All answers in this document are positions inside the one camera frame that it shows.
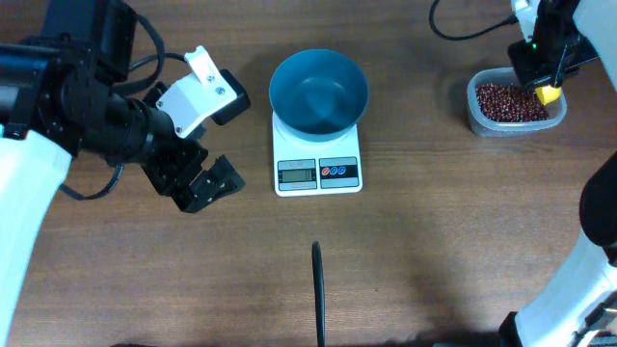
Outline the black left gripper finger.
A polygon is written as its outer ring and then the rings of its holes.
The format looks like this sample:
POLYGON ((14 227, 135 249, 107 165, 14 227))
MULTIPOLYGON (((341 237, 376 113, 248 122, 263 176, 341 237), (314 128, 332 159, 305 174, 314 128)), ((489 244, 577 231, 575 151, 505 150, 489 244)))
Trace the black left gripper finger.
POLYGON ((225 125, 247 111, 251 107, 251 101, 246 89, 229 70, 221 69, 220 72, 222 77, 230 85, 230 88, 236 93, 236 97, 231 103, 211 116, 216 124, 225 125))
POLYGON ((212 167, 202 171, 186 190, 182 211, 197 213, 211 203, 240 192, 245 180, 225 155, 218 157, 212 167))

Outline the yellow plastic measuring scoop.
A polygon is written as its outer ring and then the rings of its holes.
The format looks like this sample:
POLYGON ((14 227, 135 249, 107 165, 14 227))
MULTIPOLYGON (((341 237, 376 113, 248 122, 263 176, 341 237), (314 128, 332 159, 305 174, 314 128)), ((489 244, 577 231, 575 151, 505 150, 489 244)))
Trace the yellow plastic measuring scoop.
POLYGON ((548 105, 556 101, 561 96, 561 89, 552 86, 543 86, 535 89, 539 101, 544 105, 548 105))

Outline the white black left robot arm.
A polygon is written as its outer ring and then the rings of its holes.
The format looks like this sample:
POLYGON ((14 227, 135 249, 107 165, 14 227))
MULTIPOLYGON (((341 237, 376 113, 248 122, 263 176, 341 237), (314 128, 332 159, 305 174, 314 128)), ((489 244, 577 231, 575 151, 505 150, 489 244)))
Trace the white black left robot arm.
POLYGON ((1 334, 10 333, 42 221, 65 191, 81 151, 121 175, 139 165, 155 191, 184 213, 239 192, 244 180, 225 157, 203 161, 203 123, 223 125, 250 98, 206 49, 181 56, 190 73, 172 84, 157 73, 130 81, 135 32, 154 43, 161 67, 171 53, 122 1, 53 1, 41 33, 1 48, 1 334))

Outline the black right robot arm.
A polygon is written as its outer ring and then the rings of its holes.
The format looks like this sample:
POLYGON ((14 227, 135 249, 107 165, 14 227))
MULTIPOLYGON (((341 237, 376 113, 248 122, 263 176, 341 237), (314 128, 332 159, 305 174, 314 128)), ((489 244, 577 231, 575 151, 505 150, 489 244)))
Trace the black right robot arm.
MULTIPOLYGON (((526 88, 559 87, 573 70, 600 59, 616 78, 616 4, 540 1, 525 40, 509 46, 526 88)), ((579 201, 580 235, 545 289, 511 312, 498 330, 503 346, 586 346, 616 318, 616 159, 587 181, 579 201)))

